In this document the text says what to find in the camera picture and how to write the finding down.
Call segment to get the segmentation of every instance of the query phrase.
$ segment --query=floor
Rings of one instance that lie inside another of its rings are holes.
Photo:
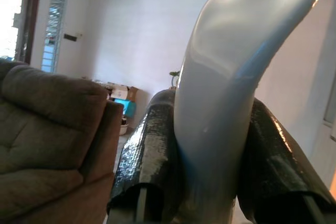
[[[119,161],[119,158],[120,158],[120,154],[121,154],[121,151],[122,151],[122,148],[124,146],[124,144],[126,143],[128,137],[130,136],[130,132],[127,133],[127,135],[124,135],[124,136],[120,136],[119,137],[119,142],[118,142],[118,150],[117,150],[117,156],[116,156],[116,163],[115,163],[115,166],[114,166],[114,172],[117,171],[117,167],[118,167],[118,161]],[[233,222],[232,224],[251,224],[252,222],[248,221],[244,214],[242,213],[240,207],[239,207],[239,203],[238,203],[238,200],[237,200],[237,204],[236,204],[236,208],[235,208],[235,211],[234,211],[234,216],[233,216]]]

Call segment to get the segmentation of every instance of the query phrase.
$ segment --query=sofa cushion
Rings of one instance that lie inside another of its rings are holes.
[[[57,199],[83,182],[77,170],[20,170],[0,175],[0,220]]]
[[[103,88],[18,66],[2,92],[0,174],[81,166],[106,106]]]

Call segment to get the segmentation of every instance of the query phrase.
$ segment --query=window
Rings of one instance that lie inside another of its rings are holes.
[[[38,0],[0,0],[0,58],[30,63]]]
[[[55,72],[66,0],[51,0],[41,70]]]

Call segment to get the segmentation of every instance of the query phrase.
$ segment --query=sofa backrest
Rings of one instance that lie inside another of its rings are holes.
[[[2,81],[6,77],[7,73],[15,66],[25,65],[23,62],[11,62],[4,59],[0,59],[0,87],[2,86]]]
[[[106,106],[106,91],[79,79],[13,67],[0,97],[0,174],[78,169]]]

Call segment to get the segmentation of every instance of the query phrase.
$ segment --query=sofa armrest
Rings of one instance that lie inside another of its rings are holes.
[[[123,106],[108,101],[93,142],[80,172],[85,183],[112,173],[118,148]]]

